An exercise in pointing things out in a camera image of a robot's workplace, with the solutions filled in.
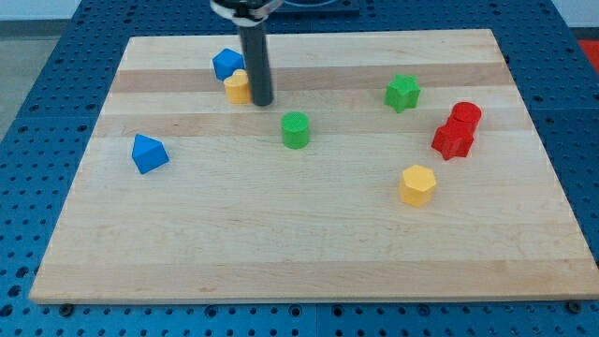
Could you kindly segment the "silver and black rod mount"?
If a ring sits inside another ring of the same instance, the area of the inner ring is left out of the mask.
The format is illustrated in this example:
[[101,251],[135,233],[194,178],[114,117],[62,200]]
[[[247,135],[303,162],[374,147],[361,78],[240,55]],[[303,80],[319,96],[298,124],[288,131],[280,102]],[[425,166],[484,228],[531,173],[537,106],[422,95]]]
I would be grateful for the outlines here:
[[283,0],[211,0],[211,9],[232,22],[263,22]]

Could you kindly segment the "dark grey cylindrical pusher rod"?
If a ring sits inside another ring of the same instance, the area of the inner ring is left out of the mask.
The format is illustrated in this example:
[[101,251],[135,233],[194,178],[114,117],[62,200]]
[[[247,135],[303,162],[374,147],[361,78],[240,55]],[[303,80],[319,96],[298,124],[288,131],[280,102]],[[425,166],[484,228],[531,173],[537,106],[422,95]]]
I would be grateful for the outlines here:
[[239,33],[252,101],[266,107],[273,101],[273,88],[265,23],[240,27]]

